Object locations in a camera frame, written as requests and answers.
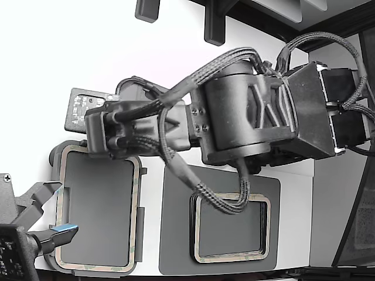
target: gray pad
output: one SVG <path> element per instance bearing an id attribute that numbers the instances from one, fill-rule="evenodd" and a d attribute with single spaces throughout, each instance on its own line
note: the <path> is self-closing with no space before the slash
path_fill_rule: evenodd
<path id="1" fill-rule="evenodd" d="M 215 192 L 238 193 L 237 173 L 196 166 L 191 166 L 191 168 Z M 189 200 L 192 191 L 166 168 L 159 258 L 161 273 L 164 275 L 213 275 L 273 270 L 277 262 L 280 182 L 268 177 L 251 176 L 250 186 L 252 193 L 263 194 L 271 202 L 268 256 L 259 261 L 197 263 L 190 257 L 189 252 Z M 260 237 L 256 233 L 260 227 L 260 218 L 259 208 L 256 206 L 259 203 L 250 204 L 251 207 L 248 207 L 242 214 L 225 215 L 203 203 L 202 223 L 212 225 L 201 226 L 203 227 L 203 230 L 201 229 L 202 241 L 208 244 L 201 244 L 200 253 L 229 253 L 237 252 L 239 249 L 240 251 L 258 249 Z M 218 231 L 226 231 L 226 233 L 218 234 Z M 213 246 L 219 245 L 218 242 L 221 239 L 223 244 L 220 248 L 213 249 Z"/>
<path id="2" fill-rule="evenodd" d="M 259 250 L 261 246 L 260 205 L 259 202 L 250 202 L 242 213 L 223 215 L 202 200 L 199 255 Z"/>
<path id="3" fill-rule="evenodd" d="M 128 264 L 134 166 L 130 161 L 67 155 L 64 204 L 68 222 L 79 231 L 62 247 L 62 260 L 84 265 Z"/>

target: gray panel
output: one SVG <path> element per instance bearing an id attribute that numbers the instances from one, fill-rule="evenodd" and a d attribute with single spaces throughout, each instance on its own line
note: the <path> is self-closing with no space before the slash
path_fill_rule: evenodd
<path id="1" fill-rule="evenodd" d="M 238 175 L 237 173 L 226 172 L 222 170 L 209 169 L 204 167 L 191 166 L 193 171 L 215 192 L 235 193 L 238 192 Z M 271 229 L 270 229 L 270 252 L 264 260 L 260 261 L 242 261 L 227 263 L 197 263 L 190 257 L 189 243 L 189 199 L 192 191 L 188 189 L 179 179 L 177 179 L 168 169 L 165 169 L 164 190 L 162 204 L 162 226 L 161 226 L 161 244 L 159 257 L 159 270 L 164 275 L 212 275 L 212 274 L 229 274 L 244 273 L 272 270 L 277 262 L 277 243 L 278 243 L 278 224 L 279 224 L 279 201 L 280 201 L 280 182 L 277 179 L 251 176 L 251 192 L 260 193 L 266 196 L 271 202 Z M 225 215 L 216 210 L 208 210 L 208 206 L 203 207 L 206 212 L 203 219 L 208 222 L 219 224 L 216 229 L 222 227 L 228 229 L 229 237 L 226 237 L 224 243 L 230 243 L 231 250 L 240 249 L 239 246 L 244 242 L 244 237 L 250 235 L 255 227 L 254 232 L 259 224 L 259 219 L 250 221 L 252 216 L 244 220 L 243 216 Z M 248 210 L 249 213 L 256 211 L 253 207 Z M 240 230 L 243 236 L 237 240 L 235 236 L 231 239 L 234 231 Z M 203 239 L 207 241 L 210 235 L 216 235 L 213 229 L 204 230 Z M 245 243 L 246 248 L 256 247 L 259 244 L 258 237 Z M 228 248 L 220 248 L 220 251 L 226 251 Z M 203 248 L 205 252 L 212 252 L 212 249 Z"/>
<path id="2" fill-rule="evenodd" d="M 347 39 L 361 52 L 358 35 Z M 330 68 L 357 69 L 349 52 L 336 43 L 310 52 L 309 60 L 321 61 Z M 331 266 L 356 198 L 365 163 L 366 157 L 352 151 L 315 161 L 311 266 Z"/>
<path id="3" fill-rule="evenodd" d="M 202 201 L 199 255 L 240 253 L 260 249 L 260 203 L 251 202 L 237 215 L 224 215 Z M 228 237 L 235 243 L 223 243 Z"/>
<path id="4" fill-rule="evenodd" d="M 133 171 L 130 161 L 68 154 L 65 187 L 70 190 L 69 223 L 77 224 L 79 232 L 62 247 L 64 262 L 128 264 Z"/>

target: black mount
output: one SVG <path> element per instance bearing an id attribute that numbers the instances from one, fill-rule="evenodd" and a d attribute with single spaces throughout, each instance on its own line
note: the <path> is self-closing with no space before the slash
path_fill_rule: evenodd
<path id="1" fill-rule="evenodd" d="M 238 0 L 207 0 L 204 16 L 204 40 L 216 46 L 225 43 L 226 15 Z"/>
<path id="2" fill-rule="evenodd" d="M 215 46 L 225 43 L 225 22 L 229 10 L 238 0 L 207 0 L 204 18 L 204 40 Z M 160 0 L 137 0 L 135 17 L 155 22 L 159 16 Z"/>
<path id="3" fill-rule="evenodd" d="M 159 17 L 160 0 L 137 0 L 135 17 L 153 23 Z"/>

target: robotic arm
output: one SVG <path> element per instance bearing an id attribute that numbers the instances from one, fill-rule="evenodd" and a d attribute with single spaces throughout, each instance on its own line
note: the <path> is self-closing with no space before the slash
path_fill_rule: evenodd
<path id="1" fill-rule="evenodd" d="M 358 74 L 319 63 L 289 70 L 293 49 L 315 39 L 347 48 Z M 112 100 L 87 105 L 92 95 L 80 97 L 78 90 L 68 119 L 75 118 L 72 131 L 86 132 L 92 156 L 160 155 L 178 178 L 215 208 L 239 213 L 250 193 L 248 175 L 259 173 L 262 166 L 324 159 L 345 149 L 372 155 L 356 147 L 370 139 L 367 120 L 374 122 L 375 112 L 357 103 L 366 98 L 367 75 L 360 54 L 348 41 L 330 33 L 309 33 L 289 42 L 277 62 L 272 69 L 254 49 L 244 47 L 222 54 L 170 90 L 138 77 L 120 82 L 117 94 L 136 84 L 152 101 L 111 96 Z M 187 93 L 192 98 L 189 106 L 182 101 Z M 207 165 L 237 168 L 237 202 L 218 198 L 176 153 L 192 147 L 201 148 Z"/>

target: white wall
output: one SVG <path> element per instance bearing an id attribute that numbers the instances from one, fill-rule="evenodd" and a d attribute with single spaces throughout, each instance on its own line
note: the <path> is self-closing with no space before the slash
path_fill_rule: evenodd
<path id="1" fill-rule="evenodd" d="M 275 62 L 283 42 L 227 19 L 226 44 L 203 40 L 204 8 L 188 0 L 162 0 L 159 19 L 135 19 L 136 0 L 0 1 L 0 171 L 10 173 L 16 195 L 48 180 L 48 155 L 66 139 L 73 87 L 114 92 L 137 75 L 171 87 L 234 47 L 252 46 Z M 296 51 L 294 65 L 307 61 Z"/>
<path id="2" fill-rule="evenodd" d="M 358 35 L 347 38 L 361 52 Z M 330 68 L 357 69 L 351 55 L 338 44 L 309 54 Z M 315 161 L 310 265 L 330 266 L 340 244 L 362 178 L 366 157 L 347 151 L 339 157 Z"/>

